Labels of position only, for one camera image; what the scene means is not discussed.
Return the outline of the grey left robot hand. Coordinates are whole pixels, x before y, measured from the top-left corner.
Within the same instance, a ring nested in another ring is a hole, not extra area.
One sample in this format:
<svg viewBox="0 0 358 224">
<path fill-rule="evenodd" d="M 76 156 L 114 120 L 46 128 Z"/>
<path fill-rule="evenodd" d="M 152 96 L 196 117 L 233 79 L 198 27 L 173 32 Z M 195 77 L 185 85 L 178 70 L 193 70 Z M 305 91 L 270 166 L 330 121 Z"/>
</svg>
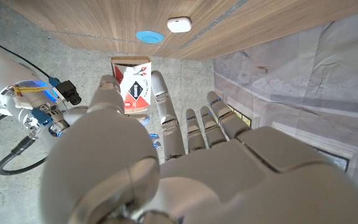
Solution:
<svg viewBox="0 0 358 224">
<path fill-rule="evenodd" d="M 270 127 L 250 129 L 215 93 L 225 138 L 160 163 L 146 129 L 101 78 L 57 139 L 40 185 L 44 223 L 358 223 L 358 188 L 338 166 Z"/>
</svg>

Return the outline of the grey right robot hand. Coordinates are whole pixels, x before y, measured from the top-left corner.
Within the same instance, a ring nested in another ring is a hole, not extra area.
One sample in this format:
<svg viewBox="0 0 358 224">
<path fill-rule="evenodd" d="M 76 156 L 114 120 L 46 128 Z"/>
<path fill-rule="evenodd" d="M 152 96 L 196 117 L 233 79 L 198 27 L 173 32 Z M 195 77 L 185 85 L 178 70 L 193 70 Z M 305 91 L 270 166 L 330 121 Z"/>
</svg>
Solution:
<svg viewBox="0 0 358 224">
<path fill-rule="evenodd" d="M 143 128 L 150 120 L 147 114 L 125 114 L 123 105 L 94 103 L 92 106 L 78 106 L 63 112 L 58 104 L 41 99 L 32 106 L 24 97 L 14 97 L 6 103 L 7 114 L 15 116 L 28 130 L 26 135 L 11 150 L 16 157 L 24 152 L 37 138 L 46 142 L 48 148 L 63 142 L 73 147 L 90 146 L 100 142 L 124 142 L 135 134 L 153 149 L 154 142 Z"/>
</svg>

